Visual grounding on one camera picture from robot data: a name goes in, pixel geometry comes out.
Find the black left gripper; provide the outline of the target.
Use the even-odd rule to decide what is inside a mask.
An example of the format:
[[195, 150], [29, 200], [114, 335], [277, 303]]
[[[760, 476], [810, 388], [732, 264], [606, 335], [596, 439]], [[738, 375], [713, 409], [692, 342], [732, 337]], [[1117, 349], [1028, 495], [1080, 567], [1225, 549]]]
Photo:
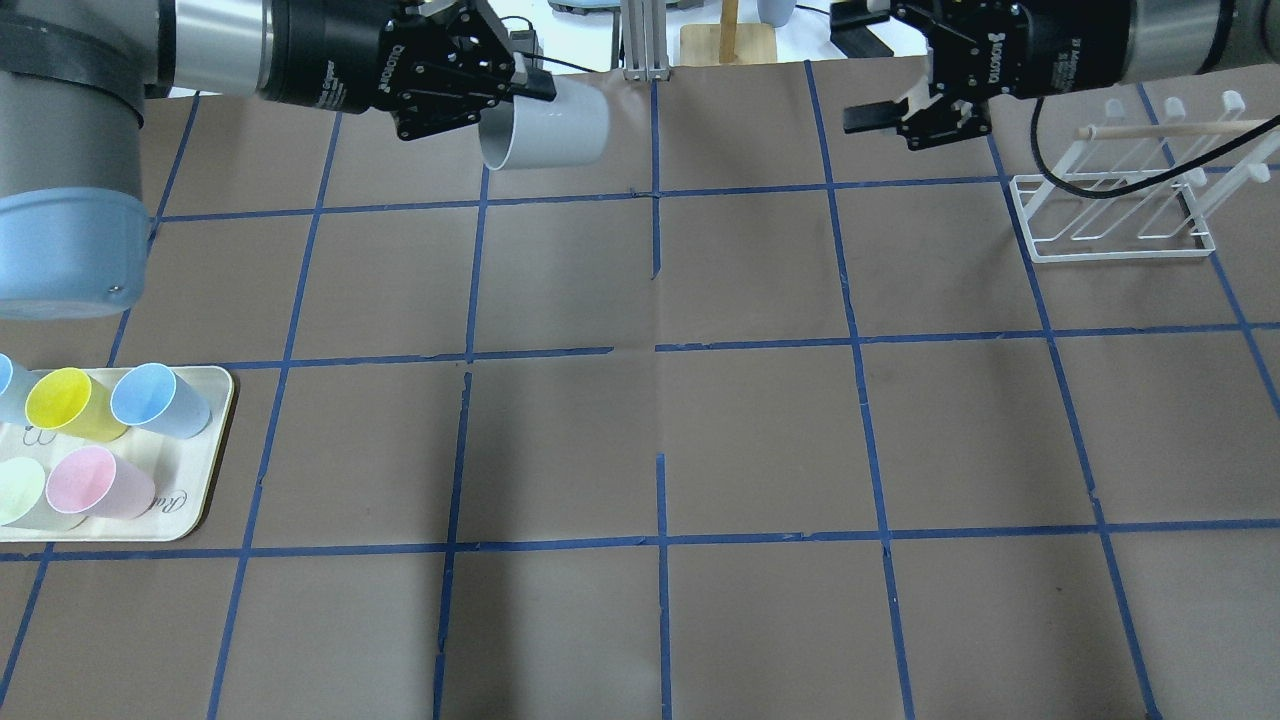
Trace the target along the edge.
[[486, 1], [273, 1], [265, 99], [392, 117], [411, 141], [479, 123], [515, 97], [553, 102], [541, 60], [515, 55]]

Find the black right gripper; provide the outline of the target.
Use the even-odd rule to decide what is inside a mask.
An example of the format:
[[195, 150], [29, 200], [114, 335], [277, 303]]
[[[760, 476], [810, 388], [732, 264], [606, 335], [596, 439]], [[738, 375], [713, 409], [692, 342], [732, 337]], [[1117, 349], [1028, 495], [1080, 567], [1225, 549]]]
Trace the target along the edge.
[[845, 135], [901, 135], [911, 150], [989, 132], [987, 104], [1108, 87], [1121, 79], [1132, 1], [832, 1], [829, 27], [899, 19], [919, 29], [931, 68], [899, 101], [842, 110]]

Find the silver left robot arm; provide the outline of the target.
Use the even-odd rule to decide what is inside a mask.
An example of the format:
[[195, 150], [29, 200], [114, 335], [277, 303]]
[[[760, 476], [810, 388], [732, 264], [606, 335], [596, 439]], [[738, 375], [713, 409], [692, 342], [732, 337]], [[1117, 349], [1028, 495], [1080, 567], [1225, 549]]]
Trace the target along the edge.
[[140, 136], [174, 87], [343, 114], [403, 141], [553, 101], [485, 1], [5, 1], [1, 313], [113, 316], [145, 290]]

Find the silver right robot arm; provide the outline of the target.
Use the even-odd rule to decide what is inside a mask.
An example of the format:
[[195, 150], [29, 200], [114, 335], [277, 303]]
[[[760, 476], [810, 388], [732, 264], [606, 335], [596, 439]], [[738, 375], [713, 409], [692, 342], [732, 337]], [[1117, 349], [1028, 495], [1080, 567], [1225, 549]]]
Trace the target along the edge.
[[900, 20], [929, 51], [901, 97], [844, 110], [911, 150], [989, 132], [993, 97], [1038, 100], [1277, 61], [1275, 1], [838, 1], [833, 29]]

